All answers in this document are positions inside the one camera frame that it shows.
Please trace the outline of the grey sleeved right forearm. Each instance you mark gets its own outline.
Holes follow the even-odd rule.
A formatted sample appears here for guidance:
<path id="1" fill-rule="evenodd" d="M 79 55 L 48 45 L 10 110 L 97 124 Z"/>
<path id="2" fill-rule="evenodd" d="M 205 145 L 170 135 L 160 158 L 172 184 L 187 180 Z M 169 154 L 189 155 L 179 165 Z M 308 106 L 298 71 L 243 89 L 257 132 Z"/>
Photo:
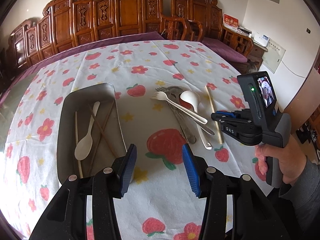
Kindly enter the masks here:
<path id="1" fill-rule="evenodd" d="M 279 197 L 293 206 L 297 238 L 319 239 L 319 165 L 307 160 L 296 182 L 282 185 Z"/>

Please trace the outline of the person's right hand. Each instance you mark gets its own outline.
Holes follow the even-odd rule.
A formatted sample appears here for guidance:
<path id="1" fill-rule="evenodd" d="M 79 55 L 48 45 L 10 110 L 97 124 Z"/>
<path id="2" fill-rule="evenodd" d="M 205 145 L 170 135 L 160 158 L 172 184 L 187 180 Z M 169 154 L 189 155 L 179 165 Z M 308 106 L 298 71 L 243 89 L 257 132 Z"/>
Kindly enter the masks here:
<path id="1" fill-rule="evenodd" d="M 255 155 L 262 157 L 273 157 L 278 159 L 279 168 L 283 174 L 283 182 L 291 186 L 298 180 L 302 174 L 307 157 L 301 150 L 298 142 L 290 135 L 289 142 L 285 148 L 263 144 L 255 147 Z"/>

